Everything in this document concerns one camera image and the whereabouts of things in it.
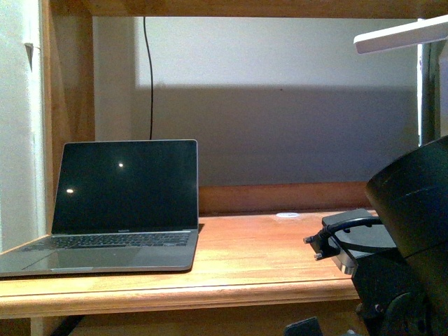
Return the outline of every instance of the power cord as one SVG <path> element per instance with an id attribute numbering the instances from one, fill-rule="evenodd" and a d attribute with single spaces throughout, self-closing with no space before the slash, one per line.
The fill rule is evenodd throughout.
<path id="1" fill-rule="evenodd" d="M 314 255 L 314 259 L 322 260 L 325 258 L 337 256 L 340 253 L 339 247 L 330 244 L 330 238 L 334 236 L 336 232 L 342 230 L 347 232 L 347 230 L 349 230 L 350 228 L 354 228 L 357 226 L 371 227 L 372 225 L 382 224 L 383 223 L 381 222 L 379 217 L 374 216 L 343 220 L 338 223 L 324 226 L 323 229 L 314 236 L 304 238 L 303 242 L 306 244 L 310 244 L 314 252 L 316 252 L 316 254 Z"/>
<path id="2" fill-rule="evenodd" d="M 151 61 L 151 52 L 149 51 L 148 36 L 146 34 L 146 17 L 143 16 L 143 32 L 145 35 L 146 42 L 146 52 L 148 53 L 149 69 L 150 69 L 150 79 L 151 79 L 151 102 L 150 102 L 150 129 L 149 129 L 149 139 L 153 139 L 153 115 L 154 115 L 154 79 L 153 79 L 153 62 Z"/>

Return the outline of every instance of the silver laptop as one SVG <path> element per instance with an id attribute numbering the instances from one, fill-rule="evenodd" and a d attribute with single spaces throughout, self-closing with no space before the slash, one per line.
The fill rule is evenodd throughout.
<path id="1" fill-rule="evenodd" d="M 0 255 L 0 277 L 188 271 L 197 194 L 195 140 L 68 143 L 52 234 Z"/>

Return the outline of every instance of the wooden frame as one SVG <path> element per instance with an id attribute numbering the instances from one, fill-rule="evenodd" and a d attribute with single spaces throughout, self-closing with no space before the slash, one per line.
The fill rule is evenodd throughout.
<path id="1" fill-rule="evenodd" d="M 47 204 L 64 143 L 95 140 L 93 15 L 430 18 L 447 9 L 448 0 L 43 0 Z M 211 187 L 200 194 L 203 214 L 368 205 L 362 183 Z"/>

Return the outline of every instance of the white lamp head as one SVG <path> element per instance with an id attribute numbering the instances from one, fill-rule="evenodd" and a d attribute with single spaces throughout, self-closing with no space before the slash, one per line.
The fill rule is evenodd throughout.
<path id="1" fill-rule="evenodd" d="M 357 35 L 359 54 L 404 48 L 448 39 L 448 15 Z"/>

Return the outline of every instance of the black laptop screen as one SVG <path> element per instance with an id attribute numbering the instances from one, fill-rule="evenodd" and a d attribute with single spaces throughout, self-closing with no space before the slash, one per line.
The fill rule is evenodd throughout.
<path id="1" fill-rule="evenodd" d="M 197 228 L 194 140 L 68 143 L 52 233 Z"/>

